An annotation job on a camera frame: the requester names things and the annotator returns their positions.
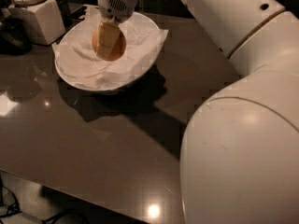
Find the yellow taped gripper finger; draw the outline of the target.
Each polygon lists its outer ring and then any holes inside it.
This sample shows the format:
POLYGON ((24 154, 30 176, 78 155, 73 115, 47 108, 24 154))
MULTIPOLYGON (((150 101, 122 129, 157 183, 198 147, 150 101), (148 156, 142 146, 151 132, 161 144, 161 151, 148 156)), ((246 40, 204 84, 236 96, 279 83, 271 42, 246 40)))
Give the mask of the yellow taped gripper finger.
POLYGON ((95 53, 98 57, 110 60, 117 52, 117 42, 121 35, 121 29, 113 22, 101 21, 95 37, 95 53))

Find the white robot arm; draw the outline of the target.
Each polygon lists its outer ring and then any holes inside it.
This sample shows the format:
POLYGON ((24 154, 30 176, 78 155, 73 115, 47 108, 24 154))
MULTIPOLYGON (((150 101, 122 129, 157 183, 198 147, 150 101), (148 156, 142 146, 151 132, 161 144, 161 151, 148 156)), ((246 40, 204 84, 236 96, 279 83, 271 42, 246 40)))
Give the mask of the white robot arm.
POLYGON ((240 80, 192 115, 186 224, 299 224, 298 20, 276 0, 180 0, 240 80))

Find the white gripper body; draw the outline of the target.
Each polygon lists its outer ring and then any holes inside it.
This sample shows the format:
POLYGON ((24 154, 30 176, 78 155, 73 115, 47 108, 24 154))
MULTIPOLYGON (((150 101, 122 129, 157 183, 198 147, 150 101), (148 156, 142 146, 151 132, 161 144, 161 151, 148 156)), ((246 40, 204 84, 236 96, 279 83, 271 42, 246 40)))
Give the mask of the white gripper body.
POLYGON ((133 15, 138 0, 97 0, 97 2, 103 18, 120 24, 133 15))

